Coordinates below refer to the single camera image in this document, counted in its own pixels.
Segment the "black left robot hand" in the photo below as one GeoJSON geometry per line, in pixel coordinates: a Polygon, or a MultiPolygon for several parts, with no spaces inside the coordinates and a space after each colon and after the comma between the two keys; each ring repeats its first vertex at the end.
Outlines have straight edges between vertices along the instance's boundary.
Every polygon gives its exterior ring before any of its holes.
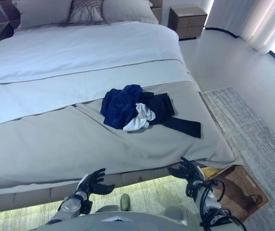
{"type": "Polygon", "coordinates": [[[101,168],[91,174],[86,174],[79,182],[76,192],[83,192],[87,196],[92,193],[99,195],[110,194],[114,189],[115,185],[101,184],[104,181],[106,168],[101,168]]]}

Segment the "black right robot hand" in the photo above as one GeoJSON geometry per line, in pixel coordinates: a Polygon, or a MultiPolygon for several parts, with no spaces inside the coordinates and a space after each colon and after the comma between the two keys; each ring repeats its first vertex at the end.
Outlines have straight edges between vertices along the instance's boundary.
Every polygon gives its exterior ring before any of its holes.
{"type": "Polygon", "coordinates": [[[189,185],[196,185],[205,181],[203,171],[197,163],[184,157],[181,157],[177,168],[168,167],[168,172],[176,178],[185,179],[189,185]]]}

